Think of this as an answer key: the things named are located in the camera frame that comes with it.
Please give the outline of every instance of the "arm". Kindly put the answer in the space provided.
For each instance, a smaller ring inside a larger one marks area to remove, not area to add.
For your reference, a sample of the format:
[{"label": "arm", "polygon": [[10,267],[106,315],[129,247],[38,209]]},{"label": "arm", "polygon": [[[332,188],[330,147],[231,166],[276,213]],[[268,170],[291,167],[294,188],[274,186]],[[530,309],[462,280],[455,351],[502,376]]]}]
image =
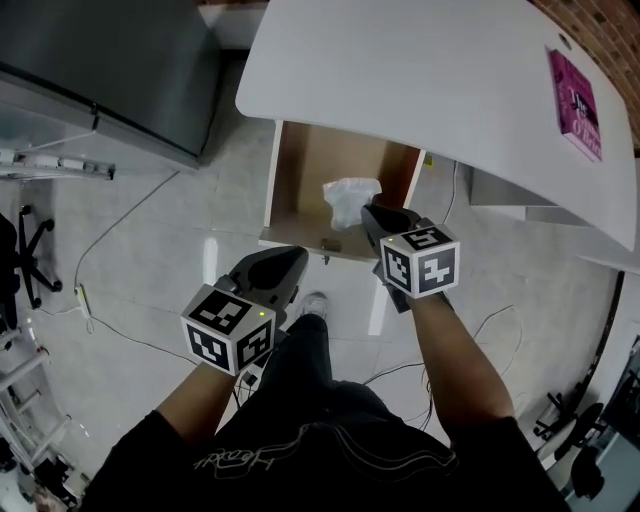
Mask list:
[{"label": "arm", "polygon": [[210,441],[236,378],[200,364],[156,409],[189,445]]},{"label": "arm", "polygon": [[507,388],[453,309],[436,295],[409,304],[438,418],[451,440],[468,427],[513,417]]}]

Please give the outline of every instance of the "black pants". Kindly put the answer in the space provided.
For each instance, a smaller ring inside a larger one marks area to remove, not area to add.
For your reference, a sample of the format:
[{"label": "black pants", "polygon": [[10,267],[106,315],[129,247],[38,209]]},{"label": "black pants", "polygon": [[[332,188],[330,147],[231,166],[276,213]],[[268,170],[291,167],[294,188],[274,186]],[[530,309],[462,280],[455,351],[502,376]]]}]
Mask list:
[{"label": "black pants", "polygon": [[295,388],[320,397],[335,412],[360,410],[386,420],[402,421],[368,387],[336,382],[331,373],[327,324],[317,315],[303,315],[289,327],[289,336],[274,350],[262,374],[259,389]]}]

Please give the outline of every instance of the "white shoe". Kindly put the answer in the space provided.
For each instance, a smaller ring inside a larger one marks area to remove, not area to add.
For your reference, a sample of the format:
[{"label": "white shoe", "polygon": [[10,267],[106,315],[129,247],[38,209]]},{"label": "white shoe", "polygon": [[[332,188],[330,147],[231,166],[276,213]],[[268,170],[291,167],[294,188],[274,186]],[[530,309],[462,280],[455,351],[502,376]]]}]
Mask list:
[{"label": "white shoe", "polygon": [[296,319],[302,315],[318,315],[323,320],[329,313],[329,299],[324,293],[313,292],[304,297],[298,305]]}]

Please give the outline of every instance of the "white desk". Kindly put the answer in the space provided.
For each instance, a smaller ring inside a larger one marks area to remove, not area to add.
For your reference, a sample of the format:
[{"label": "white desk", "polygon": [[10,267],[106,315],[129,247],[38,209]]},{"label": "white desk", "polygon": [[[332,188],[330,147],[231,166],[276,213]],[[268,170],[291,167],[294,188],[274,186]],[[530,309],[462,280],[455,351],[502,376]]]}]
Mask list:
[{"label": "white desk", "polygon": [[[626,109],[561,32],[525,0],[272,0],[236,103],[247,116],[375,135],[459,160],[633,250]],[[601,163],[558,129],[547,61],[556,48],[593,86]]]}]

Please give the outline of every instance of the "white tile floor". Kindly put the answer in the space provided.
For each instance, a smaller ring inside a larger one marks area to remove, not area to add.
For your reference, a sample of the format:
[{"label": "white tile floor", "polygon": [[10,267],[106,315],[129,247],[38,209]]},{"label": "white tile floor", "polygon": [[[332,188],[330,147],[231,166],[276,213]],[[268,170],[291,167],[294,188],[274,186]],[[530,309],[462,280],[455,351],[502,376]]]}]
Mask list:
[{"label": "white tile floor", "polygon": [[[218,243],[218,275],[259,250],[274,123],[244,118],[229,101],[223,121],[211,164],[167,183],[96,245],[79,271],[97,318],[130,337],[185,356],[178,315],[203,282],[207,240]],[[420,179],[412,208],[441,222],[451,198],[452,169],[451,161],[436,159]],[[76,305],[72,289],[81,254],[170,173],[122,171],[112,183],[59,180],[22,189],[2,184],[4,213],[15,218],[19,203],[31,202],[40,218],[55,218],[44,252],[53,259],[65,290],[43,293],[45,310]],[[523,431],[532,437],[533,420],[546,406],[547,391],[569,389],[592,358],[614,273],[566,254],[552,225],[473,210],[465,185],[461,173],[448,222],[462,240],[460,286],[451,291],[451,301],[472,333],[489,314],[516,306],[516,311],[493,319],[478,341],[498,371],[508,368],[505,381]],[[397,315],[392,306],[382,334],[367,335],[374,290],[370,271],[368,265],[335,258],[325,266],[312,256],[302,283],[300,296],[319,289],[331,300],[328,323],[337,379],[362,382],[420,359],[411,317]],[[58,405],[73,417],[60,447],[93,474],[120,436],[156,407],[191,366],[99,324],[90,335],[79,312],[31,316],[40,342],[52,355],[46,372]],[[515,353],[521,322],[522,343]],[[410,419],[427,408],[421,376],[420,368],[410,368],[376,380],[372,388],[392,412]],[[423,418],[411,424],[419,426]],[[446,439],[435,415],[427,431]]]},{"label": "white tile floor", "polygon": [[35,504],[28,503],[18,487],[18,468],[0,473],[0,510],[7,512],[35,512]]}]

